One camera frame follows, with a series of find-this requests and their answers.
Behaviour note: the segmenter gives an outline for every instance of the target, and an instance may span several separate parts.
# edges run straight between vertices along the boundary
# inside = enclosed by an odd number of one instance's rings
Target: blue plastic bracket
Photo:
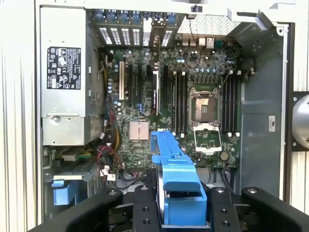
[[[153,163],[162,165],[163,190],[166,192],[200,193],[194,197],[166,198],[164,201],[164,224],[206,225],[207,197],[195,165],[169,131],[151,133]]]

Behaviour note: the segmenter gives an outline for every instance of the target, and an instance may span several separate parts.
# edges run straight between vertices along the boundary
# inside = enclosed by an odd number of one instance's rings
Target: chipset heatsink
[[[149,140],[149,122],[132,121],[130,122],[130,140]]]

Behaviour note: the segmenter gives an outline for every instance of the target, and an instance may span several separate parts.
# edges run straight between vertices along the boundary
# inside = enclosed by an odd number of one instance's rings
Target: perforated metal panel
[[[198,35],[227,35],[240,22],[232,22],[226,16],[197,15],[195,19],[184,18],[178,33]]]

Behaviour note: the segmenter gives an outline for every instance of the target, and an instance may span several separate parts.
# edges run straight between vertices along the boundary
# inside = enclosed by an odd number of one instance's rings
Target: warning label
[[[81,89],[81,48],[47,49],[47,88]]]

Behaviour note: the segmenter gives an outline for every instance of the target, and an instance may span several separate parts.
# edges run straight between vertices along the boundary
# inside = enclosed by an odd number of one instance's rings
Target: green circuit board
[[[161,49],[160,52],[150,51],[149,49],[112,49],[114,61],[108,63],[108,97],[114,102],[114,110],[117,114],[118,127],[122,135],[122,144],[117,154],[125,163],[126,167],[151,167],[151,156],[154,154],[150,150],[150,133],[152,131],[175,131],[175,73],[184,72],[186,75],[186,89],[177,94],[184,96],[187,114],[183,121],[185,131],[174,133],[183,152],[191,157],[196,167],[222,167],[224,162],[220,159],[222,152],[228,154],[230,167],[238,166],[239,157],[239,137],[228,137],[220,128],[222,151],[214,152],[212,155],[196,152],[194,132],[189,121],[189,114],[194,115],[195,101],[190,105],[190,92],[218,92],[221,95],[214,105],[213,117],[220,123],[222,115],[222,96],[221,84],[224,82],[226,72],[237,67],[237,57],[241,53],[240,46],[228,46],[225,42],[216,42],[215,49],[202,49],[196,47],[173,47]],[[119,80],[120,64],[124,64],[124,96],[119,97],[121,82]],[[153,85],[154,80],[152,71],[158,66],[160,72],[159,93],[158,93],[158,114],[153,111]],[[235,106],[239,106],[239,92],[235,96]],[[236,107],[236,118],[239,131],[240,107]],[[145,139],[132,139],[134,127],[130,122],[148,122],[149,137]],[[219,133],[217,131],[197,131],[196,142],[202,147],[217,147],[220,145]]]

